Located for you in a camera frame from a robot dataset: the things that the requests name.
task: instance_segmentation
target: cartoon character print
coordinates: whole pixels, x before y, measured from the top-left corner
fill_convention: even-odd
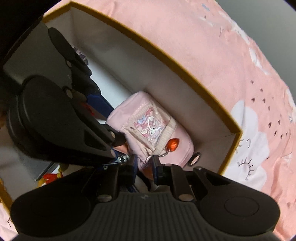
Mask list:
[[[147,140],[153,144],[157,142],[162,130],[164,129],[166,122],[164,120],[158,120],[153,113],[152,108],[149,108],[141,119],[134,122],[134,126],[138,131],[147,138]]]

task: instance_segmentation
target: silver screw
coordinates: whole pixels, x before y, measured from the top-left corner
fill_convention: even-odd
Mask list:
[[[66,95],[67,95],[70,99],[73,98],[73,94],[72,94],[72,92],[71,92],[70,89],[66,89]]]
[[[102,194],[98,196],[99,202],[109,202],[112,200],[112,196],[109,194]]]
[[[111,134],[111,136],[112,136],[113,138],[115,138],[115,134],[114,134],[113,131],[111,131],[110,134]]]
[[[71,63],[70,63],[68,60],[67,60],[66,64],[67,64],[70,68],[72,67]]]
[[[111,149],[111,155],[112,155],[113,157],[116,157],[116,153],[115,153],[115,151],[113,151],[112,149]]]
[[[190,202],[194,199],[194,197],[191,194],[187,194],[187,193],[181,194],[178,198],[183,202]]]

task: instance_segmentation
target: pink pouch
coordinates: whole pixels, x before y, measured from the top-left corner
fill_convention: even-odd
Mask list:
[[[107,119],[107,124],[125,134],[129,151],[138,156],[138,167],[148,178],[152,178],[147,157],[162,155],[172,138],[180,140],[178,148],[160,157],[161,164],[175,164],[181,167],[193,155],[194,147],[186,130],[177,123],[149,94],[133,94]]]

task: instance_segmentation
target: bed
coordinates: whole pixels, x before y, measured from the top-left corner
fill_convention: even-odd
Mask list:
[[[44,22],[61,15],[65,9],[61,7],[68,3],[63,0],[50,9]],[[274,232],[281,240],[290,240],[296,234],[296,106],[256,43],[214,0],[76,3],[148,39],[197,78],[231,113],[243,135],[223,175],[273,197],[281,210]],[[126,95],[129,93],[122,91],[121,98]]]

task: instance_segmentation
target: ribbed black surface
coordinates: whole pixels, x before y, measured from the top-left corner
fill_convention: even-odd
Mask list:
[[[77,230],[55,238],[19,235],[15,241],[165,241],[165,240],[271,240],[272,233],[236,237],[210,226],[193,203],[180,202],[171,193],[120,193],[110,203],[98,204],[90,218]]]

